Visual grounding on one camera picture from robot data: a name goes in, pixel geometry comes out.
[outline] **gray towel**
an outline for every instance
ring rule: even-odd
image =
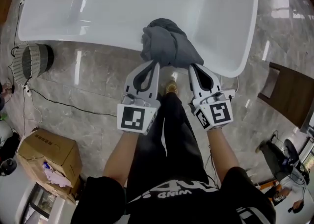
[[[186,34],[171,20],[154,20],[143,32],[141,56],[145,61],[156,59],[161,67],[172,65],[185,69],[192,63],[204,64]]]

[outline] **black pants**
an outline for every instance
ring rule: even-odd
[[[166,151],[161,143],[164,130]],[[137,142],[128,177],[127,200],[172,177],[184,177],[208,183],[204,164],[191,125],[180,99],[168,93],[146,136]]]
[[[263,144],[260,147],[260,150],[264,154],[271,173],[279,182],[291,174],[292,167],[289,165],[283,165],[286,156],[271,141],[267,141],[265,144]]]

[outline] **person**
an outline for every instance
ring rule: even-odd
[[[273,176],[280,182],[282,190],[278,196],[288,196],[291,192],[296,201],[288,212],[299,213],[304,207],[304,193],[307,182],[298,169],[290,166],[287,157],[271,142],[263,140],[256,149],[256,153],[262,151]]]
[[[209,185],[198,144],[175,82],[146,136],[124,132],[103,177],[88,177],[72,224],[128,223],[274,224],[275,210],[252,184],[220,128],[207,132],[221,182]],[[161,136],[164,131],[166,150]]]
[[[4,85],[0,83],[0,111],[3,109],[5,99],[12,94],[12,84],[7,82]]]

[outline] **white bathtub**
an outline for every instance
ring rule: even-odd
[[[258,0],[26,0],[19,38],[142,50],[142,29],[168,18],[186,32],[204,66],[227,76],[244,69]]]

